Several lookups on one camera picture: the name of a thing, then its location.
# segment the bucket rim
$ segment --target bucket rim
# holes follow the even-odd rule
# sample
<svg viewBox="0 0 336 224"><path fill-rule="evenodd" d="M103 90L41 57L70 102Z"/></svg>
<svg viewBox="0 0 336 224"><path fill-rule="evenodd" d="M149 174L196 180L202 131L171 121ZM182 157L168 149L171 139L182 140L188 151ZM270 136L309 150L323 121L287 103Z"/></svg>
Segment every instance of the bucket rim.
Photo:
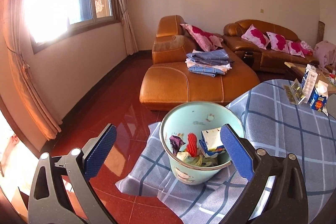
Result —
<svg viewBox="0 0 336 224"><path fill-rule="evenodd" d="M169 117L169 115L175 111L176 109L178 108L181 108L185 105L192 105L192 104L198 104L198 103L207 103L207 104L211 104L211 105L216 105L216 106L219 106L219 107L222 107L222 108L225 108L225 110L231 112L231 114L233 114L236 119L238 120L239 124L241 125L242 129L243 129L243 133L244 133L244 138L246 137L245 135L245 128L241 122L241 120L239 120L239 118L228 108L226 108L225 106L222 106L220 104L216 104L216 103L213 103L213 102L207 102L207 101L193 101L193 102L186 102L186 103L183 103L181 105L178 105L176 107L174 107L172 110L170 110L163 118L161 124L160 124L160 129L159 129L159 135L160 135L160 141L161 141L161 144L163 146L163 149L166 151L166 153L168 154L168 156L173 159L174 161L176 161L177 163L181 164L182 166L184 167L187 167L189 169L192 169L192 170L199 170L199 171L213 171L213 170L219 170L219 169L222 169L224 167L227 167L229 165L232 164L232 160L229 160L228 162L226 163L223 163L221 165L218 165L218 166L214 166L214 167L201 167L201 166L194 166L194 165L190 165L190 164L187 164L185 162L183 162L182 160L178 159L170 150L169 148L167 147L166 143L163 141L163 125L165 123L165 121L167 120L167 118Z"/></svg>

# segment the throw pillow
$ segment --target throw pillow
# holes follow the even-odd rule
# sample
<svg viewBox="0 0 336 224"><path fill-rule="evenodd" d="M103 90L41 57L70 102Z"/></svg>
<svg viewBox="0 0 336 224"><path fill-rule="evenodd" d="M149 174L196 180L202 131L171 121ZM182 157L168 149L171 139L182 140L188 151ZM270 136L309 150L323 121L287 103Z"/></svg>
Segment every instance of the throw pillow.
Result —
<svg viewBox="0 0 336 224"><path fill-rule="evenodd" d="M291 55L299 55L301 57L305 57L305 55L303 54L302 50L301 50L301 45L299 42L293 42L290 40L286 40L288 48L289 48L289 53Z"/></svg>
<svg viewBox="0 0 336 224"><path fill-rule="evenodd" d="M264 35L261 31L259 31L257 28L253 26L253 24L250 26L250 28L241 36L242 39L246 39L249 42L252 42L253 44L257 45L258 48L266 49L267 45L269 44L269 39L266 35Z"/></svg>
<svg viewBox="0 0 336 224"><path fill-rule="evenodd" d="M304 55L313 55L313 48L309 46L305 41L301 41L300 46Z"/></svg>
<svg viewBox="0 0 336 224"><path fill-rule="evenodd" d="M280 34L266 32L271 42L272 49L278 52L285 52L289 54L289 49L285 37Z"/></svg>
<svg viewBox="0 0 336 224"><path fill-rule="evenodd" d="M181 24L181 26L186 29L186 31L196 40L197 44L205 52L214 51L218 47L222 47L222 38L217 37L212 33L204 32L200 28L197 28L190 24Z"/></svg>

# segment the blue gripper pad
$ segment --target blue gripper pad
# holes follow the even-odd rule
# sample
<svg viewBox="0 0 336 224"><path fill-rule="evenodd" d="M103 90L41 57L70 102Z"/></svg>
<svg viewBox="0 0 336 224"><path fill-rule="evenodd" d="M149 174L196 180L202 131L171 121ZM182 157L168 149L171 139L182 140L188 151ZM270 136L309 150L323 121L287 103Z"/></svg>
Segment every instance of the blue gripper pad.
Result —
<svg viewBox="0 0 336 224"><path fill-rule="evenodd" d="M251 181L254 170L253 161L248 152L239 141L238 135L227 124L223 125L220 130L220 139L232 159L239 175Z"/></svg>
<svg viewBox="0 0 336 224"><path fill-rule="evenodd" d="M117 139L117 128L111 125L100 135L97 137L99 140L85 158L84 177L86 180L94 178L98 174Z"/></svg>

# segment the plaid cloth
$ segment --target plaid cloth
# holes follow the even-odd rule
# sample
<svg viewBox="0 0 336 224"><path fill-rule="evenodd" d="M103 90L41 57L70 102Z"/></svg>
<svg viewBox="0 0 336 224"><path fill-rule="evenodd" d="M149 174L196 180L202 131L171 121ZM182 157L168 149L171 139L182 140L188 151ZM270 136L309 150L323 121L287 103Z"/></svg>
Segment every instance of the plaid cloth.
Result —
<svg viewBox="0 0 336 224"><path fill-rule="evenodd" d="M336 120L310 109L289 104L282 85L286 80L263 82L231 102L227 108L242 121L246 138L270 155L297 155L308 195L309 222L336 188ZM157 196L185 224L217 224L230 210L247 180L233 165L208 182L191 186L178 181L167 154L159 145L159 123L150 125L147 146L132 172L116 183L122 193ZM253 216L259 215L269 196L270 177Z"/></svg>
<svg viewBox="0 0 336 224"><path fill-rule="evenodd" d="M215 66L230 63L229 55L223 49L211 52L191 52L186 56L190 58L191 61L203 65Z"/></svg>
<svg viewBox="0 0 336 224"><path fill-rule="evenodd" d="M193 73L197 73L197 74L200 74L200 75L211 76L211 77L215 77L217 74L225 75L225 73L220 69L212 68L212 67L206 67L206 66L202 66L202 65L194 65L194 66L188 68L188 71L191 71Z"/></svg>

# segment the red fruit net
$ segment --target red fruit net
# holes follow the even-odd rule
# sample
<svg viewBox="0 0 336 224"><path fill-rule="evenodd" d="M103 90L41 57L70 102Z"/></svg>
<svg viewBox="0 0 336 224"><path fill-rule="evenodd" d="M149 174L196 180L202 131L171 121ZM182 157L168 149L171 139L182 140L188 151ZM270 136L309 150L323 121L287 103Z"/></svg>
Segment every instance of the red fruit net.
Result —
<svg viewBox="0 0 336 224"><path fill-rule="evenodd" d="M193 157L197 157L197 137L194 133L188 134L187 152Z"/></svg>

